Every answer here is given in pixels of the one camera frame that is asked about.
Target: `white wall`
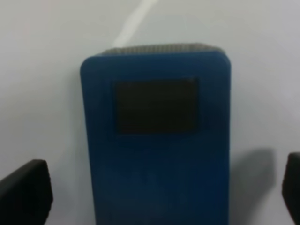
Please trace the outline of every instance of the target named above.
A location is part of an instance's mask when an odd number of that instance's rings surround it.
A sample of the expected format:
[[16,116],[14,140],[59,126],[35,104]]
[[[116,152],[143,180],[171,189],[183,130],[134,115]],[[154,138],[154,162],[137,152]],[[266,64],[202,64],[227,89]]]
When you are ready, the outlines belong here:
[[[115,43],[139,5],[0,3],[0,178],[46,159],[49,225],[95,224],[79,67]],[[293,224],[281,182],[288,153],[300,146],[300,3],[158,0],[147,9],[124,44],[203,42],[231,59],[232,225]]]

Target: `gray fabric top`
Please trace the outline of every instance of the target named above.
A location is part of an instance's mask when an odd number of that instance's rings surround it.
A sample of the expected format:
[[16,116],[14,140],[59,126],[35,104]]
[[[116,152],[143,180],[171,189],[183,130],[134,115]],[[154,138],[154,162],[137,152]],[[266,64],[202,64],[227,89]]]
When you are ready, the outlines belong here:
[[221,48],[205,44],[167,44],[167,45],[141,45],[124,48],[112,48],[100,55],[123,55],[123,54],[154,54],[154,53],[190,53],[219,51],[225,53]]

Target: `blue fabric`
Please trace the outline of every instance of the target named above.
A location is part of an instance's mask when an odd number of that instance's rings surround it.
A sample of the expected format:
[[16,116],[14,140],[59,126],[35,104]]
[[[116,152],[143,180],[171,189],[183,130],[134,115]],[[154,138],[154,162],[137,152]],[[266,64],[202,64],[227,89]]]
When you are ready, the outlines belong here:
[[[81,67],[97,225],[227,225],[230,62],[220,52],[95,56]],[[199,128],[118,135],[113,82],[196,77]]]

